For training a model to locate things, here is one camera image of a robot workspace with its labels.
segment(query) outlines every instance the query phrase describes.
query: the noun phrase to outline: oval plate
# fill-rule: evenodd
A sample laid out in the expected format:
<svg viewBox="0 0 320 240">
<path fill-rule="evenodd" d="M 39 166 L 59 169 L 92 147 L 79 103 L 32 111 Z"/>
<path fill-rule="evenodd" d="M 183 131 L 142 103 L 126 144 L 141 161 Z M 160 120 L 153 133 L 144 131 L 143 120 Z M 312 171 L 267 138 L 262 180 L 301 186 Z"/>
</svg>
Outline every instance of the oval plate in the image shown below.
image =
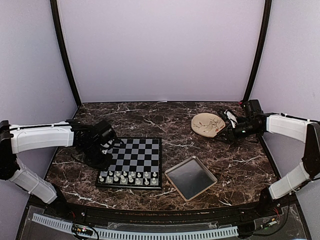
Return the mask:
<svg viewBox="0 0 320 240">
<path fill-rule="evenodd" d="M 225 126 L 226 123 L 212 113 L 200 113 L 191 120 L 192 130 L 207 138 L 214 138 Z"/>
</svg>

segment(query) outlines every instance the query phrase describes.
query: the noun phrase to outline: marble tabletop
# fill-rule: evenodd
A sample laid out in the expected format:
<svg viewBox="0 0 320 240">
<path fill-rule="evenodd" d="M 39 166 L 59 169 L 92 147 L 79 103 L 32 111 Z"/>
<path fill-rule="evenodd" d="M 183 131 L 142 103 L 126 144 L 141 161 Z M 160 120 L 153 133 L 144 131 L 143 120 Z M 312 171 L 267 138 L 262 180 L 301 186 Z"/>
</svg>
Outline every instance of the marble tabletop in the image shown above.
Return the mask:
<svg viewBox="0 0 320 240">
<path fill-rule="evenodd" d="M 191 129 L 193 116 L 220 108 L 243 114 L 235 102 L 85 103 L 75 116 L 85 124 L 106 119 L 119 137 L 162 138 L 162 190 L 96 187 L 97 170 L 74 160 L 84 157 L 74 147 L 58 149 L 46 180 L 58 185 L 70 203 L 119 210 L 205 210 L 258 201 L 260 191 L 276 181 L 261 145 L 247 139 L 228 145 Z M 218 182 L 185 202 L 164 172 L 191 156 L 197 156 Z"/>
</svg>

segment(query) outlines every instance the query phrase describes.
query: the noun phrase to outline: chessboard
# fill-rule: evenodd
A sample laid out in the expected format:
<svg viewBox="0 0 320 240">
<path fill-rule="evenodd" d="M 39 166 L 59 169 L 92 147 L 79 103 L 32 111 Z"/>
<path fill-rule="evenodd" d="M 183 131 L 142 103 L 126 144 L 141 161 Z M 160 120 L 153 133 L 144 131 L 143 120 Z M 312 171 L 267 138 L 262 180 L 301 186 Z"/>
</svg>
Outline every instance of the chessboard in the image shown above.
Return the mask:
<svg viewBox="0 0 320 240">
<path fill-rule="evenodd" d="M 108 171 L 100 171 L 95 185 L 105 188 L 161 189 L 161 138 L 120 137 Z"/>
</svg>

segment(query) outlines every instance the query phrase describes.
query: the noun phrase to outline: black frame post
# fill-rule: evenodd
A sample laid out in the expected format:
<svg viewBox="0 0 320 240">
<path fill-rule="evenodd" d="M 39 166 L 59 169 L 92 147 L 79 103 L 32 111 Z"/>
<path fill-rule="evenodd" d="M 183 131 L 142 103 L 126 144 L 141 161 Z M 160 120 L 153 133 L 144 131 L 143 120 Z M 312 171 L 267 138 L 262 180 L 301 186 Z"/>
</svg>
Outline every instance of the black frame post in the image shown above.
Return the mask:
<svg viewBox="0 0 320 240">
<path fill-rule="evenodd" d="M 269 23 L 270 12 L 271 12 L 271 4 L 272 4 L 272 0 L 265 0 L 258 45 L 256 47 L 256 52 L 255 52 L 255 56 L 254 56 L 254 60 L 253 60 L 253 65 L 252 65 L 250 77 L 249 77 L 248 84 L 245 89 L 245 93 L 244 93 L 242 102 L 246 102 L 249 100 L 252 89 L 254 87 L 254 83 L 256 80 L 262 52 L 263 52 L 264 45 L 265 45 L 268 23 Z"/>
<path fill-rule="evenodd" d="M 68 78 L 75 103 L 76 103 L 77 107 L 80 107 L 82 102 L 81 102 L 81 99 L 79 96 L 79 92 L 78 92 L 78 89 L 76 86 L 74 76 L 72 74 L 72 70 L 71 70 L 71 66 L 70 66 L 70 62 L 69 62 L 69 58 L 68 58 L 68 54 L 67 54 L 64 35 L 62 32 L 62 27 L 61 27 L 61 22 L 60 22 L 60 17 L 59 17 L 57 0 L 50 0 L 50 4 L 51 4 L 51 12 L 52 12 L 52 18 L 53 18 L 56 38 L 58 40 L 58 45 L 60 48 L 60 54 L 62 57 L 65 73 Z"/>
</svg>

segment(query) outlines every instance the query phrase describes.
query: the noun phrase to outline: gray tray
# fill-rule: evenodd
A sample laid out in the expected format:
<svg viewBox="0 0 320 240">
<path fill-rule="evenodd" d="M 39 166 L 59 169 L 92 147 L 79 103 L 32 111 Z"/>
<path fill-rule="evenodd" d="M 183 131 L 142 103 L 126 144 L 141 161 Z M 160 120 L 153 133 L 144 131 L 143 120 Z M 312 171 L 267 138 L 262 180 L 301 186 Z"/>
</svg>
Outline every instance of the gray tray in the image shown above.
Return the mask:
<svg viewBox="0 0 320 240">
<path fill-rule="evenodd" d="M 187 202 L 218 181 L 196 156 L 184 160 L 164 174 Z"/>
</svg>

